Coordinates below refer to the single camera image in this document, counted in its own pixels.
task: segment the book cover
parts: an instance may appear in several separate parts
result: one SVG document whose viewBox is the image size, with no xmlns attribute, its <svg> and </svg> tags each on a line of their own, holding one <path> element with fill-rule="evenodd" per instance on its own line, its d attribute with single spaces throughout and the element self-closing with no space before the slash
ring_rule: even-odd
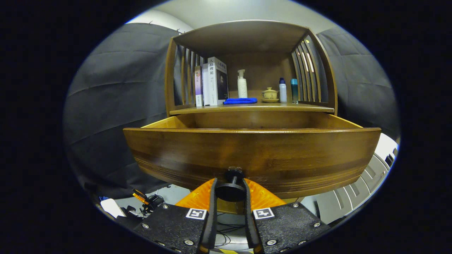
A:
<svg viewBox="0 0 452 254">
<path fill-rule="evenodd" d="M 195 67 L 195 100 L 196 107 L 202 107 L 202 79 L 201 79 L 201 67 Z"/>
<path fill-rule="evenodd" d="M 229 98 L 226 64 L 216 57 L 208 58 L 207 63 L 209 64 L 209 103 L 219 105 Z"/>
<path fill-rule="evenodd" d="M 202 65 L 202 95 L 204 97 L 204 106 L 210 105 L 209 100 L 209 64 L 205 63 Z"/>
</svg>

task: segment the blue towel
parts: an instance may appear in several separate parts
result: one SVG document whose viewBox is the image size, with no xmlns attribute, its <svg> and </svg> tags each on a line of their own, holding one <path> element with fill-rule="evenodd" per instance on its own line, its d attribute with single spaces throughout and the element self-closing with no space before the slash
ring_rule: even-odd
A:
<svg viewBox="0 0 452 254">
<path fill-rule="evenodd" d="M 256 103 L 257 98 L 229 98 L 223 102 L 223 104 L 246 104 L 246 103 Z"/>
</svg>

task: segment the cylindrical bottle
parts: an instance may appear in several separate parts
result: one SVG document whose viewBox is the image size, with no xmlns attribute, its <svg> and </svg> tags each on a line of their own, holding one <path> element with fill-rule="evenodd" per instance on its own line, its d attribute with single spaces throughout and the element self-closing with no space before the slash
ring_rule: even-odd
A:
<svg viewBox="0 0 452 254">
<path fill-rule="evenodd" d="M 279 102 L 287 103 L 286 81 L 284 78 L 279 79 Z"/>
<path fill-rule="evenodd" d="M 239 98 L 248 98 L 248 90 L 246 88 L 246 79 L 243 78 L 243 73 L 245 70 L 238 70 L 239 75 L 237 76 L 237 88 L 239 93 Z"/>
<path fill-rule="evenodd" d="M 292 87 L 292 103 L 298 104 L 298 81 L 297 81 L 297 79 L 291 79 L 290 86 Z"/>
</svg>

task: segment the wooden drawer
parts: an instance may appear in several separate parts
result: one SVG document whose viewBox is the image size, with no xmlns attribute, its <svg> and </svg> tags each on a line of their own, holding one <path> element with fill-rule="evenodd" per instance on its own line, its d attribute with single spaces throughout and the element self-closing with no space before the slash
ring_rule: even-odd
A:
<svg viewBox="0 0 452 254">
<path fill-rule="evenodd" d="M 379 128 L 362 128 L 322 112 L 188 113 L 124 134 L 140 168 L 195 189 L 230 166 L 280 198 L 354 183 L 369 163 Z"/>
</svg>

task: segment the shelf board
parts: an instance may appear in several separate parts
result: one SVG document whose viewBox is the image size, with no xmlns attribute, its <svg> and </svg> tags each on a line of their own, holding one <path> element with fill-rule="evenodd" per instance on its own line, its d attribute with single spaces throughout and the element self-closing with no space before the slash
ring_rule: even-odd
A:
<svg viewBox="0 0 452 254">
<path fill-rule="evenodd" d="M 245 52 L 290 54 L 308 30 L 279 21 L 241 20 L 198 28 L 173 39 L 202 57 Z"/>
<path fill-rule="evenodd" d="M 252 104 L 229 104 L 217 106 L 203 106 L 184 108 L 170 111 L 170 115 L 190 114 L 190 113 L 207 113 L 207 112 L 231 112 L 231 111 L 308 111 L 308 112 L 325 112 L 334 113 L 334 108 L 309 105 L 309 104 L 292 104 L 292 103 L 264 103 L 257 102 Z"/>
</svg>

